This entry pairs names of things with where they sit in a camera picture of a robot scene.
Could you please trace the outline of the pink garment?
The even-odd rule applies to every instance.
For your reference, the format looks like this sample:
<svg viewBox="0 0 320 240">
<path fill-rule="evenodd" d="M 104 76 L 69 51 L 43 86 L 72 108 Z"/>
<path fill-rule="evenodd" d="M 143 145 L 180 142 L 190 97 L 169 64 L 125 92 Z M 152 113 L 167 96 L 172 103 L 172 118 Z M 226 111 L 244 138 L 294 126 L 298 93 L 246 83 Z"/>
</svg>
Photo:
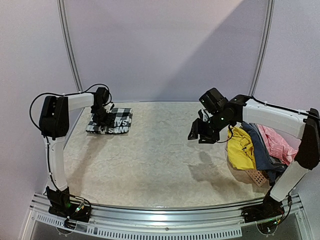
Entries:
<svg viewBox="0 0 320 240">
<path fill-rule="evenodd" d="M 257 128 L 262 136 L 269 155 L 279 159 L 281 163 L 289 166 L 293 162 L 298 151 L 291 147 L 273 128 L 260 124 L 257 125 Z"/>
</svg>

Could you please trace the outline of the black white checkered shirt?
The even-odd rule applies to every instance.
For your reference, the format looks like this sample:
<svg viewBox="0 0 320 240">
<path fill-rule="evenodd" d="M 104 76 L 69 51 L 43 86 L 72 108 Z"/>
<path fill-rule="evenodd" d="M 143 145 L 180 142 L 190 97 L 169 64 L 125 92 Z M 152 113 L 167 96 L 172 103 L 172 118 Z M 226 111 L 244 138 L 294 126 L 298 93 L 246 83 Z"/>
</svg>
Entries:
<svg viewBox="0 0 320 240">
<path fill-rule="evenodd" d="M 90 121 L 85 131 L 89 134 L 100 135 L 121 135 L 129 132 L 132 123 L 132 108 L 113 108 L 108 113 L 107 123 L 101 125 L 94 113 L 91 114 Z"/>
</svg>

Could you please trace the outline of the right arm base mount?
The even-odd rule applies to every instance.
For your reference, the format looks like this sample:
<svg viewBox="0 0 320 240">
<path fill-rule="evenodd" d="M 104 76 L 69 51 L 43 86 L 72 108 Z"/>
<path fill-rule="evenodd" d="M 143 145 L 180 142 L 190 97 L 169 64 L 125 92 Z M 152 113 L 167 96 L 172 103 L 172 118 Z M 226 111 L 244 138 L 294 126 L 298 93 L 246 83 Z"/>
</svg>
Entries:
<svg viewBox="0 0 320 240">
<path fill-rule="evenodd" d="M 286 213 L 281 201 L 265 197 L 260 204 L 241 208 L 241 216 L 245 223 L 268 223 L 277 226 L 287 218 L 290 210 L 291 206 Z"/>
</svg>

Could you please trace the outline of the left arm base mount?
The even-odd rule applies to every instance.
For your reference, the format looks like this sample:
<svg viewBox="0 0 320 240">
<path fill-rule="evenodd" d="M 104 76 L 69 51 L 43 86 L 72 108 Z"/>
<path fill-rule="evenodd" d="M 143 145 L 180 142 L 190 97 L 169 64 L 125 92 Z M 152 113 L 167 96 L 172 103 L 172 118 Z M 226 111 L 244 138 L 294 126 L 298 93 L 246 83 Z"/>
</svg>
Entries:
<svg viewBox="0 0 320 240">
<path fill-rule="evenodd" d="M 46 187 L 45 193 L 50 202 L 49 213 L 67 220 L 88 223 L 91 218 L 92 205 L 83 198 L 70 194 L 69 187 L 64 190 L 53 190 Z"/>
</svg>

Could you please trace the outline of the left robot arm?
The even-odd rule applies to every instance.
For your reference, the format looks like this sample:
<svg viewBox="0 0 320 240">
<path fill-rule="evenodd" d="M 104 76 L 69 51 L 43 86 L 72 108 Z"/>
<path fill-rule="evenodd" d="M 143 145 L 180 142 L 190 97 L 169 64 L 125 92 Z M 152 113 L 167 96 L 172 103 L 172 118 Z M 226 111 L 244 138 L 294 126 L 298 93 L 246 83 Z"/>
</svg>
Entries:
<svg viewBox="0 0 320 240">
<path fill-rule="evenodd" d="M 97 89 L 90 92 L 57 94 L 46 92 L 39 117 L 40 130 L 46 147 L 46 160 L 50 188 L 57 192 L 68 193 L 68 183 L 64 167 L 64 144 L 70 127 L 70 112 L 88 108 L 93 114 L 93 122 L 100 128 L 110 127 L 115 121 L 115 115 L 110 113 L 112 96 L 104 84 L 95 84 Z"/>
</svg>

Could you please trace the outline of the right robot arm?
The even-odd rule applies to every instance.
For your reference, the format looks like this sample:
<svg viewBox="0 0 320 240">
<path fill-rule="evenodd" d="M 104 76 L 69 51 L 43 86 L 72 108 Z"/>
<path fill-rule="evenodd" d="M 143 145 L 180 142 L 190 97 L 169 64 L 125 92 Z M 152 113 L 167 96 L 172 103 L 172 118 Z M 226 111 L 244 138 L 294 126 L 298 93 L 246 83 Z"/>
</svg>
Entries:
<svg viewBox="0 0 320 240">
<path fill-rule="evenodd" d="M 304 111 L 273 105 L 243 94 L 228 100 L 215 87 L 207 90 L 199 102 L 209 116 L 200 116 L 192 123 L 188 140 L 215 144 L 220 140 L 222 129 L 243 122 L 270 127 L 300 140 L 293 162 L 269 190 L 270 199 L 258 208 L 262 218 L 269 218 L 278 210 L 277 202 L 283 201 L 320 162 L 319 112 L 314 108 Z"/>
</svg>

